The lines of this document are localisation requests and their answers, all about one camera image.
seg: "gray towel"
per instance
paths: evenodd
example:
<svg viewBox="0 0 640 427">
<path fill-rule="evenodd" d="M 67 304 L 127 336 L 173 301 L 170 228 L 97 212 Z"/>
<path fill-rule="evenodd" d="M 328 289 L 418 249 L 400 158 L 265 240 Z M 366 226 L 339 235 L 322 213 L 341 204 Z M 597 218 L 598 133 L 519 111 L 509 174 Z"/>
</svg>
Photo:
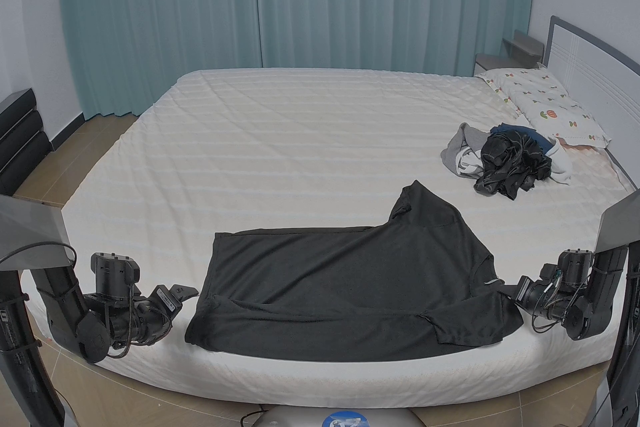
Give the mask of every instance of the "gray towel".
<svg viewBox="0 0 640 427">
<path fill-rule="evenodd" d="M 454 175 L 461 176 L 456 173 L 456 155 L 466 146 L 469 146 L 472 151 L 481 150 L 488 138 L 489 134 L 487 132 L 482 132 L 466 123 L 462 123 L 458 128 L 458 132 L 449 141 L 447 149 L 442 150 L 440 154 L 442 163 Z"/>
</svg>

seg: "pile of clothes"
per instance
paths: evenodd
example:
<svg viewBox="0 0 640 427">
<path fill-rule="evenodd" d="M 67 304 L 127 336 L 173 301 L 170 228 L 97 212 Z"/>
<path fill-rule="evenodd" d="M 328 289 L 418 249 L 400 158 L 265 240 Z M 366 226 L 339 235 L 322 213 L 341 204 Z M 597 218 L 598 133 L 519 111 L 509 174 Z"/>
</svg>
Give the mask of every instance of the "pile of clothes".
<svg viewBox="0 0 640 427">
<path fill-rule="evenodd" d="M 535 180 L 550 177 L 568 184 L 572 175 L 571 160 L 558 139 L 505 123 L 490 133 L 462 123 L 440 156 L 452 173 L 476 179 L 477 192 L 500 192 L 509 199 L 516 199 L 519 189 L 533 188 Z"/>
</svg>

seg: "black furniture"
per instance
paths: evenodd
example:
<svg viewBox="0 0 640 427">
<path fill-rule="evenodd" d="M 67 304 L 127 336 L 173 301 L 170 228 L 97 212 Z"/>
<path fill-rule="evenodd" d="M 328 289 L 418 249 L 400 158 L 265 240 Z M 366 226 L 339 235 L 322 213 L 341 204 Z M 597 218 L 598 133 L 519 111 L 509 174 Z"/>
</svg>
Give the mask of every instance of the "black furniture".
<svg viewBox="0 0 640 427">
<path fill-rule="evenodd" d="M 507 57 L 500 55 L 476 54 L 474 75 L 496 68 L 526 68 L 537 67 L 542 62 L 545 46 L 524 32 L 515 31 L 513 39 L 502 39 L 507 49 Z"/>
<path fill-rule="evenodd" d="M 0 102 L 0 194 L 12 196 L 49 151 L 33 90 Z"/>
</svg>

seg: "tile floor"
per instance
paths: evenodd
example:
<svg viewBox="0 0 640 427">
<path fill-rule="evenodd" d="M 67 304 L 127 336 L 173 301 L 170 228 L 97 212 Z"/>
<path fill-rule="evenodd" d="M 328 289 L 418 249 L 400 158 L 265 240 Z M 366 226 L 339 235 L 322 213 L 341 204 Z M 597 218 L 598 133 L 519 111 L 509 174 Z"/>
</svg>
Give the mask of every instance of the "tile floor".
<svg viewBox="0 0 640 427">
<path fill-rule="evenodd" d="M 96 116 L 50 153 L 16 196 L 62 207 L 93 165 L 135 121 L 135 116 Z M 37 332 L 42 358 L 55 388 L 70 402 L 81 427 L 237 427 L 255 404 L 209 400 L 165 391 L 87 365 Z M 552 427 L 580 425 L 606 364 L 558 377 L 532 388 L 462 405 L 416 408 L 428 427 Z M 27 427 L 0 379 L 2 425 Z M 251 424 L 255 417 L 246 424 Z"/>
</svg>

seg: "black t-shirt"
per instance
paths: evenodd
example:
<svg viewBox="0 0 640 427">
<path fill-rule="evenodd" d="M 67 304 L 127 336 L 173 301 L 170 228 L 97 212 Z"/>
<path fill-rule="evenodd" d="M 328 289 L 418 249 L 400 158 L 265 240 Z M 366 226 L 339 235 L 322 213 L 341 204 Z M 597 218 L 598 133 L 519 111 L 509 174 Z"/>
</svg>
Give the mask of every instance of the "black t-shirt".
<svg viewBox="0 0 640 427">
<path fill-rule="evenodd" d="M 500 284 L 460 212 L 415 181 L 381 226 L 217 233 L 185 340 L 271 359 L 437 356 L 522 325 Z"/>
</svg>

